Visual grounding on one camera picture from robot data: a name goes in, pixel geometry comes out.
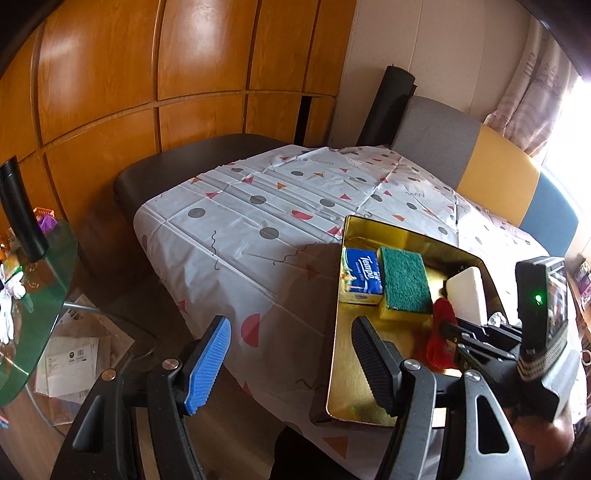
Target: yellow cushion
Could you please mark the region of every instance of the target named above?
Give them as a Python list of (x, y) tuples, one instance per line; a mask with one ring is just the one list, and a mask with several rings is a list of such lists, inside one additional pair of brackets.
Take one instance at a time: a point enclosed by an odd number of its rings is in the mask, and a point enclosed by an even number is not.
[(519, 226), (539, 178), (529, 155), (482, 125), (457, 192)]

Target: wooden cabinet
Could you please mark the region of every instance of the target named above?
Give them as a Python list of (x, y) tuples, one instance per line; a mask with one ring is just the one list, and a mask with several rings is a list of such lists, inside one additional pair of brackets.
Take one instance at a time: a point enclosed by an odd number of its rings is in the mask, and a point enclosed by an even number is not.
[(158, 98), (243, 90), (256, 0), (168, 0)]
[(287, 93), (252, 93), (246, 107), (246, 133), (293, 142), (300, 95)]
[(250, 89), (301, 92), (318, 1), (261, 0)]
[(113, 182), (125, 167), (155, 153), (152, 110), (110, 120), (47, 150), (64, 212), (97, 275), (127, 275), (131, 260), (143, 256), (115, 203)]
[(21, 47), (0, 79), (0, 163), (20, 160), (37, 148), (31, 109), (31, 60), (35, 32)]
[(304, 91), (336, 96), (347, 53), (355, 0), (321, 0)]
[(244, 95), (219, 95), (160, 109), (162, 150), (205, 138), (242, 133)]
[(310, 114), (304, 137), (305, 147), (326, 146), (330, 124), (335, 112), (336, 100), (334, 98), (313, 98), (310, 104)]
[(43, 143), (154, 97), (158, 0), (66, 0), (48, 19), (39, 58)]

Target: purple object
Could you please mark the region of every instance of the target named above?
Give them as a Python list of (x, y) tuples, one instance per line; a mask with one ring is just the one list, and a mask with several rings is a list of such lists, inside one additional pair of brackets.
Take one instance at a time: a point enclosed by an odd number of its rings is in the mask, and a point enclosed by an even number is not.
[(53, 218), (51, 215), (41, 215), (41, 218), (38, 220), (38, 223), (41, 227), (41, 232), (47, 233), (57, 225), (57, 220)]

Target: metal ring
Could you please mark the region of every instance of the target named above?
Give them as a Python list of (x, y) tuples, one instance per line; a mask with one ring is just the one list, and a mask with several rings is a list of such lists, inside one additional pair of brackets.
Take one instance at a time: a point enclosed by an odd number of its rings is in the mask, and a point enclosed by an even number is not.
[[(585, 353), (587, 355), (589, 355), (589, 360), (587, 362), (583, 358), (583, 355)], [(583, 362), (583, 365), (586, 366), (586, 367), (588, 367), (589, 365), (591, 365), (591, 352), (589, 350), (583, 350), (583, 351), (581, 351), (581, 362)]]

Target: glass table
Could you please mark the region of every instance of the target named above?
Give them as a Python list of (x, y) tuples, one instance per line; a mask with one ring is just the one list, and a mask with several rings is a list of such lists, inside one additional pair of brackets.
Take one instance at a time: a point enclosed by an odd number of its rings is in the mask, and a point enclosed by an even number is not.
[(12, 303), (14, 340), (0, 344), (0, 407), (20, 393), (35, 371), (72, 285), (77, 242), (70, 225), (58, 220), (47, 239), (49, 250), (38, 262), (30, 263), (18, 251), (27, 295)]

